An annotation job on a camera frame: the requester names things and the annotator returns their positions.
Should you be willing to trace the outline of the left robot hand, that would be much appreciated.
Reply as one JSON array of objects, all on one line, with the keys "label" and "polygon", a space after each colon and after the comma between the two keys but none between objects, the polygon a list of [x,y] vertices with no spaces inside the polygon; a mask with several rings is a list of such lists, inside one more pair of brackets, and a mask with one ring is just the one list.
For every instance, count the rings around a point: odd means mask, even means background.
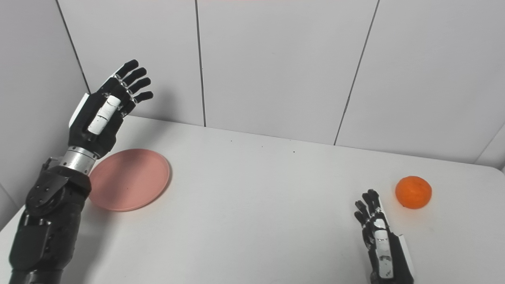
[{"label": "left robot hand", "polygon": [[86,93],[69,121],[70,149],[82,148],[101,158],[112,150],[124,118],[153,92],[147,70],[130,60],[107,78],[94,93]]}]

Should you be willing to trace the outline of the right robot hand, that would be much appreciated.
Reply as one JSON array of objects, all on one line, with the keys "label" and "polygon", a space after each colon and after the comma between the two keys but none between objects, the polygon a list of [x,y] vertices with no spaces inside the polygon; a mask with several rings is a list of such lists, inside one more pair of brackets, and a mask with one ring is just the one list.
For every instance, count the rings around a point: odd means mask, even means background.
[{"label": "right robot hand", "polygon": [[411,256],[403,234],[395,234],[374,189],[368,189],[355,202],[355,218],[361,225],[361,234],[368,250],[372,284],[413,284]]}]

